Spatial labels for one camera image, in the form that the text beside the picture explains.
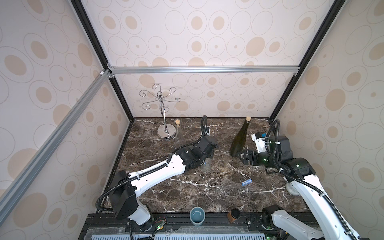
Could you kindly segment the dark green wine bottle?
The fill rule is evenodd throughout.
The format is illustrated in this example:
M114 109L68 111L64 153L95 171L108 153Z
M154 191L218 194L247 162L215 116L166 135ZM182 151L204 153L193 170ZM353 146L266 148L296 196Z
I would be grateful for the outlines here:
M252 119L251 117L246 117L246 120L244 121L243 126L234 137L230 147L230 151L229 151L232 157L236 157L237 154L243 150L246 143L247 131L248 131L248 127L250 125L251 119Z

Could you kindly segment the clear bottle black cap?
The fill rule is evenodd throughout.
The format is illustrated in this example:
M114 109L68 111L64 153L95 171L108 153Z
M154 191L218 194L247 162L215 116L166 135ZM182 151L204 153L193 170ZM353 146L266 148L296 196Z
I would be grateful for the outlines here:
M202 170L205 173L209 173L212 169L212 159L211 158L206 158L205 162L202 165Z

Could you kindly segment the blue peeled label strip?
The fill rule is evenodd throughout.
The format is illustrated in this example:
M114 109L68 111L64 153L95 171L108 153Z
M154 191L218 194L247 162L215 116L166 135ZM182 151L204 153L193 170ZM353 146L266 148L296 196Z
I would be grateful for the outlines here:
M252 179L248 179L248 180L242 182L242 186L247 186L247 185L251 184L252 182L253 182Z

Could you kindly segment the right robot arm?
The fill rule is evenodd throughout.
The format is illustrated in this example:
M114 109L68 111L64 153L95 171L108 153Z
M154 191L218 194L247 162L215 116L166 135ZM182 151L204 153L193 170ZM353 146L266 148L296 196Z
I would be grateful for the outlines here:
M316 230L288 214L282 207L272 205L263 208L262 227L280 229L297 240L360 240L333 203L311 164L304 158L294 158L289 139L279 134L280 120L276 119L267 133L256 133L252 140L255 150L232 150L231 155L243 164L264 166L272 174L284 176L286 190L303 198L315 217L320 229Z

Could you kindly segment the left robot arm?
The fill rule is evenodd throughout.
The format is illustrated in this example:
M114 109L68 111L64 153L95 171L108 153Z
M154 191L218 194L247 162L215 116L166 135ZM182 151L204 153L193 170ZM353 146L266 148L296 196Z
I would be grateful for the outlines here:
M142 171L117 173L112 186L96 200L97 210L113 212L117 220L134 221L142 228L152 225L155 219L138 197L157 184L196 169L202 166L206 159L213 158L219 145L209 135L207 123L208 117L204 115L201 120L201 137L173 150L166 160Z

